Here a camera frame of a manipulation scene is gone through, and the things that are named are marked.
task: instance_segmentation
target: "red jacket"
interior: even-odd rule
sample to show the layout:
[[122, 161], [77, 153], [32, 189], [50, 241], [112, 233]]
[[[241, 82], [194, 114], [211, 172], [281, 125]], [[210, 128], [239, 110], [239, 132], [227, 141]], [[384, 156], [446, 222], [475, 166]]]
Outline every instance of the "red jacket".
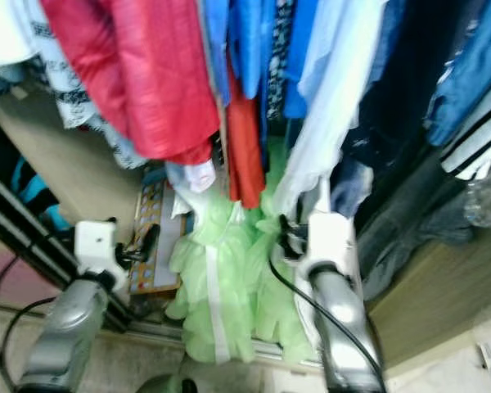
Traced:
[[209, 159], [218, 112], [195, 0], [42, 0], [89, 95], [138, 153]]

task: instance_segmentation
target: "wooden panel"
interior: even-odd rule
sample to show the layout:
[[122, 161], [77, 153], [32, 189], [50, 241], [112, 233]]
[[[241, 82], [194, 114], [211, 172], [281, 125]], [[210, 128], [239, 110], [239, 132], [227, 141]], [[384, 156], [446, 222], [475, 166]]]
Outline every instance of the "wooden panel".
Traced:
[[23, 100], [0, 97], [0, 125], [51, 188], [64, 216], [119, 220], [119, 241], [133, 230], [140, 171], [121, 169], [103, 137], [63, 129], [53, 99], [43, 92]]
[[491, 305], [491, 229], [460, 247], [431, 242], [371, 311], [386, 366], [433, 348], [479, 322]]

